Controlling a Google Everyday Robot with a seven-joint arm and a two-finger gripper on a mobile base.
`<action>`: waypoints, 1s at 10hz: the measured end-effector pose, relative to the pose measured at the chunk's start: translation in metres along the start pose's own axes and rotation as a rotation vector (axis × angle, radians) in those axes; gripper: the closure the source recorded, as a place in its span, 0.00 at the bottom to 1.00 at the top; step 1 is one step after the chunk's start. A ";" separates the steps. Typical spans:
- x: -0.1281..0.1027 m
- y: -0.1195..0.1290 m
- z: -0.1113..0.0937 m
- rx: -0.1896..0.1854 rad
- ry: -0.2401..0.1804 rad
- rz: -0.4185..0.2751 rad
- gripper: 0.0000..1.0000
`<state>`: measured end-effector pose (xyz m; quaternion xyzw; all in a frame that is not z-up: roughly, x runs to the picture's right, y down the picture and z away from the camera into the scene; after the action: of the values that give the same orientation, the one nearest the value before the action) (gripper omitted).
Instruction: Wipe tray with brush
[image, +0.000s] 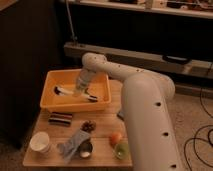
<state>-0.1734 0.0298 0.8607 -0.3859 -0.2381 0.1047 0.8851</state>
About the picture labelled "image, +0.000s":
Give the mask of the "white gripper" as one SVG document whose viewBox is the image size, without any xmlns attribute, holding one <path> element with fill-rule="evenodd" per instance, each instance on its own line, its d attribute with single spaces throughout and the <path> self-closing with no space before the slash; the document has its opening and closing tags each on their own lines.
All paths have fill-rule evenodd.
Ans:
<svg viewBox="0 0 213 171">
<path fill-rule="evenodd" d="M 85 93 L 94 76 L 93 71 L 83 68 L 76 79 L 74 95 L 80 96 Z"/>
</svg>

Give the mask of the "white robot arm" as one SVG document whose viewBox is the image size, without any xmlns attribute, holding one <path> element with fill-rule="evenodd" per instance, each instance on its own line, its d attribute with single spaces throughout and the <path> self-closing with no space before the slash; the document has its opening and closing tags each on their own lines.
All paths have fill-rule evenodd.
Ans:
<svg viewBox="0 0 213 171">
<path fill-rule="evenodd" d="M 99 72 L 123 83 L 121 111 L 134 171 L 184 171 L 167 109 L 175 94 L 173 81 L 153 71 L 110 62 L 102 54 L 86 53 L 82 64 L 78 93 Z"/>
</svg>

